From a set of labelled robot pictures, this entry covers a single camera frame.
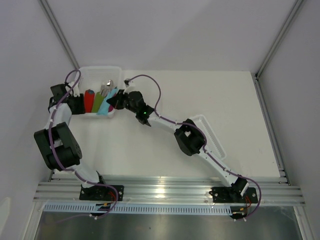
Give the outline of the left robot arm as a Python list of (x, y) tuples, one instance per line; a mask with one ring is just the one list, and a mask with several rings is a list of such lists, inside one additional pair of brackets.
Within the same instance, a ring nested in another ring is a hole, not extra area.
[(50, 89), (53, 96), (49, 100), (48, 122), (44, 129), (34, 133), (43, 160), (50, 170), (79, 175), (80, 200), (101, 201), (108, 196), (109, 188), (103, 184), (102, 176), (82, 161), (82, 150), (69, 128), (72, 110), (76, 110), (77, 113), (84, 112), (84, 96), (66, 97), (61, 104), (58, 104), (67, 93), (66, 86), (58, 84)]

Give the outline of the large white plastic basket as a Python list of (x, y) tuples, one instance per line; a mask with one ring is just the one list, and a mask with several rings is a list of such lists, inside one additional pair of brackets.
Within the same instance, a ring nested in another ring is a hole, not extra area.
[[(86, 90), (93, 90), (96, 95), (100, 91), (102, 83), (106, 84), (109, 80), (113, 80), (114, 88), (120, 89), (124, 86), (122, 69), (118, 66), (86, 66), (79, 70), (81, 71), (81, 78), (78, 82), (80, 94), (84, 95)], [(84, 115), (86, 117), (109, 118), (92, 112), (85, 112)]]

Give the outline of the teal paper napkin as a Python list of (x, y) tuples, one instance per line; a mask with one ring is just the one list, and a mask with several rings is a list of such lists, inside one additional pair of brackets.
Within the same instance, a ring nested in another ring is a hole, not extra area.
[(117, 94), (118, 90), (119, 89), (116, 87), (116, 88), (112, 89), (111, 91), (109, 91), (109, 93), (103, 99), (103, 102), (101, 103), (101, 105), (99, 107), (99, 110), (97, 112), (98, 116), (105, 116), (105, 117), (108, 117), (108, 118), (112, 118), (114, 116), (115, 109), (114, 109), (113, 112), (111, 112), (111, 114), (108, 114), (108, 109), (109, 109), (110, 104), (108, 104), (106, 102), (106, 100), (109, 99), (109, 98), (114, 97)]

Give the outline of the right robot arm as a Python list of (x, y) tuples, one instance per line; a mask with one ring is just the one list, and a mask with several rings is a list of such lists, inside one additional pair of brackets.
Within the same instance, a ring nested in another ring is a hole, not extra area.
[(149, 127), (159, 127), (172, 132), (179, 149), (187, 156), (198, 156), (212, 166), (224, 185), (227, 200), (239, 202), (246, 197), (249, 187), (248, 180), (232, 173), (220, 159), (216, 158), (208, 146), (208, 135), (205, 134), (191, 119), (183, 122), (170, 120), (157, 113), (156, 109), (145, 103), (139, 91), (125, 92), (119, 90), (113, 97), (106, 100), (116, 110), (127, 109), (135, 114), (136, 119)]

